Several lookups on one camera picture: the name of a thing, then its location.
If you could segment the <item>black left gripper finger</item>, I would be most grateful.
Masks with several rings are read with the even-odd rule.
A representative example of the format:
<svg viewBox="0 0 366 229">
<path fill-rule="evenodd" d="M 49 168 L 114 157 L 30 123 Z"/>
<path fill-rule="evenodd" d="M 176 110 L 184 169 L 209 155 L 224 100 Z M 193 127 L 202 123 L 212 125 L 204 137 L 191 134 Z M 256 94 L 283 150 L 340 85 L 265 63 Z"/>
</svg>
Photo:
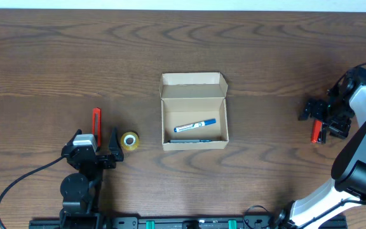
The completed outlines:
<svg viewBox="0 0 366 229">
<path fill-rule="evenodd" d="M 109 140 L 109 151 L 115 162 L 122 162 L 124 160 L 124 153 L 121 149 L 121 145 L 118 139 L 117 128 L 114 127 L 111 132 L 111 137 Z"/>
<path fill-rule="evenodd" d="M 77 135 L 81 134 L 81 129 L 78 129 L 75 134 L 72 136 L 71 140 L 67 143 L 68 146 L 73 146 L 73 141 Z"/>
</svg>

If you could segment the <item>yellow tape roll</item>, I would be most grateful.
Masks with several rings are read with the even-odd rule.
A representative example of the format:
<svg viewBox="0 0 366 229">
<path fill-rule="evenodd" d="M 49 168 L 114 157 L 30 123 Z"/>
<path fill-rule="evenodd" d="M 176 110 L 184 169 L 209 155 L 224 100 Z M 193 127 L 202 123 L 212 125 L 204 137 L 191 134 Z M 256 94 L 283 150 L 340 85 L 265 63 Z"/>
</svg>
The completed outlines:
<svg viewBox="0 0 366 229">
<path fill-rule="evenodd" d="M 121 136 L 121 146 L 127 151 L 134 151 L 138 148 L 140 140 L 135 132 L 125 132 Z"/>
</svg>

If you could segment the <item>red utility knife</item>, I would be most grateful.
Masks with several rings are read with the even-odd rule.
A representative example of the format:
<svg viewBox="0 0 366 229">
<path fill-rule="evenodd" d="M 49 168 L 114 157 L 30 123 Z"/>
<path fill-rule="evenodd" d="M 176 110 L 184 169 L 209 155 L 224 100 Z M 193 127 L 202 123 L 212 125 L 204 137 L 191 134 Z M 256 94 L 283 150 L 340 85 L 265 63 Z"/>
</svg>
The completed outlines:
<svg viewBox="0 0 366 229">
<path fill-rule="evenodd" d="M 91 131 L 97 142 L 97 147 L 101 147 L 101 109 L 93 108 Z"/>
</svg>

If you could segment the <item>red and black stapler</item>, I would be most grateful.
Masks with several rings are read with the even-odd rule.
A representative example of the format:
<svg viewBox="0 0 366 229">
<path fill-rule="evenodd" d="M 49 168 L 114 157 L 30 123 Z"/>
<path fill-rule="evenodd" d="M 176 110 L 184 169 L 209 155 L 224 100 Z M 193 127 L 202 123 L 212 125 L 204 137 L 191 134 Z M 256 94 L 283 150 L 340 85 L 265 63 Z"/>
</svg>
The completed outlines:
<svg viewBox="0 0 366 229">
<path fill-rule="evenodd" d="M 325 144 L 326 135 L 327 135 L 327 131 L 325 129 L 325 125 L 320 120 L 315 120 L 313 122 L 311 142 Z"/>
</svg>

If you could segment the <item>black whiteboard marker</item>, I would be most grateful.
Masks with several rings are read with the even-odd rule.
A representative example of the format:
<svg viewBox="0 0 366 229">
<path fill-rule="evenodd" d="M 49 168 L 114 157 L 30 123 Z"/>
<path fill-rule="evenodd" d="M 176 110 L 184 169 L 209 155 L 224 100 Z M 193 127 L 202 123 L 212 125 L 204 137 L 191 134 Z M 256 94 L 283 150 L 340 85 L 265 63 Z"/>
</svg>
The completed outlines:
<svg viewBox="0 0 366 229">
<path fill-rule="evenodd" d="M 171 139 L 169 140 L 169 143 L 199 143 L 199 142 L 212 142 L 212 140 L 209 139 Z"/>
</svg>

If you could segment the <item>blue whiteboard marker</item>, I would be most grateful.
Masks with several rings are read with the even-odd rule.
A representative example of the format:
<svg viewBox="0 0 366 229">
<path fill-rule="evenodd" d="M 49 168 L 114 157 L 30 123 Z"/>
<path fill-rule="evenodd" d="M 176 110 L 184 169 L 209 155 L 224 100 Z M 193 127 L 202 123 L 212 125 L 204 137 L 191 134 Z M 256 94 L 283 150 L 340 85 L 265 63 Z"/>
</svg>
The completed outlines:
<svg viewBox="0 0 366 229">
<path fill-rule="evenodd" d="M 175 133 L 183 132 L 183 131 L 192 130 L 192 129 L 195 129 L 195 128 L 204 127 L 204 126 L 207 126 L 207 125 L 213 125 L 216 122 L 217 122 L 217 120 L 215 118 L 213 118 L 213 119 L 209 119 L 209 120 L 199 121 L 199 122 L 196 122 L 196 123 L 190 123 L 190 124 L 183 125 L 183 126 L 178 126 L 178 127 L 175 127 L 173 129 L 173 131 Z"/>
</svg>

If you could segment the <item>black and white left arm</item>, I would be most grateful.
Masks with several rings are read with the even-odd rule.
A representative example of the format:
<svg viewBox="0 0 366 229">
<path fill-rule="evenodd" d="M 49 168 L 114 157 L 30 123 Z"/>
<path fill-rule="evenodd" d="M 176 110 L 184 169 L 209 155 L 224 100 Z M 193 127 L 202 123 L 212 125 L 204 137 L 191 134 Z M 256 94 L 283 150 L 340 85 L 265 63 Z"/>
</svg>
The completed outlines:
<svg viewBox="0 0 366 229">
<path fill-rule="evenodd" d="M 109 141 L 109 154 L 98 155 L 97 138 L 83 134 L 79 129 L 62 148 L 61 156 L 77 170 L 67 176 L 60 185 L 63 196 L 60 212 L 60 228 L 112 228 L 112 219 L 99 210 L 99 195 L 103 174 L 114 169 L 124 160 L 117 129 L 114 128 Z"/>
</svg>

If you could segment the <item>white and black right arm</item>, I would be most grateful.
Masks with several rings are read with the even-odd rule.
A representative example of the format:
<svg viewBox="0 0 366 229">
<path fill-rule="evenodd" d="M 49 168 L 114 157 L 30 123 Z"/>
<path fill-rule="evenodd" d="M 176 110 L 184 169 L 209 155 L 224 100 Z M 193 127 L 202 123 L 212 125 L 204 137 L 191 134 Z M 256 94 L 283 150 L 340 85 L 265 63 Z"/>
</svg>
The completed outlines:
<svg viewBox="0 0 366 229">
<path fill-rule="evenodd" d="M 352 119 L 359 129 L 334 160 L 331 177 L 307 197 L 289 203 L 274 223 L 276 228 L 339 228 L 341 213 L 366 205 L 366 68 L 347 70 L 327 92 L 328 100 L 309 99 L 299 120 L 314 118 L 312 142 L 327 135 L 345 139 Z"/>
</svg>

